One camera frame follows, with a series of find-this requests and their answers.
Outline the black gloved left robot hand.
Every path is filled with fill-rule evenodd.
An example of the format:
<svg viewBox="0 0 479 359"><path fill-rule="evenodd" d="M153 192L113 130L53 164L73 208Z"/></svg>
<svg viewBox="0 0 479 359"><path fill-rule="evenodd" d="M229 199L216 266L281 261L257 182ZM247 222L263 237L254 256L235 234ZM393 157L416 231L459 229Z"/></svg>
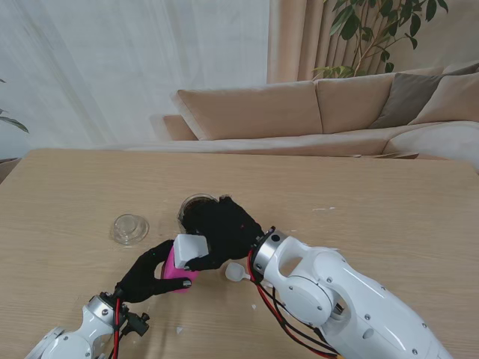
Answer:
<svg viewBox="0 0 479 359"><path fill-rule="evenodd" d="M156 267L168 259L174 241L169 239L144 252L115 286L114 297L122 302L141 303L154 295L188 289L192 282L187 277L157 279Z"/></svg>

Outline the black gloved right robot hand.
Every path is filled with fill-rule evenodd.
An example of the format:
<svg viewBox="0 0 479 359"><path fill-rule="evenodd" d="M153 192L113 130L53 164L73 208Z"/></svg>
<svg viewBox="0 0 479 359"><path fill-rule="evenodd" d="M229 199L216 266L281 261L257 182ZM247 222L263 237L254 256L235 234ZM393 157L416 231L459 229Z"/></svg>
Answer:
<svg viewBox="0 0 479 359"><path fill-rule="evenodd" d="M185 264L190 271L218 269L228 260L241 260L264 235L261 226L229 196L194 199L183 210L180 223L186 233L207 240L208 254Z"/></svg>

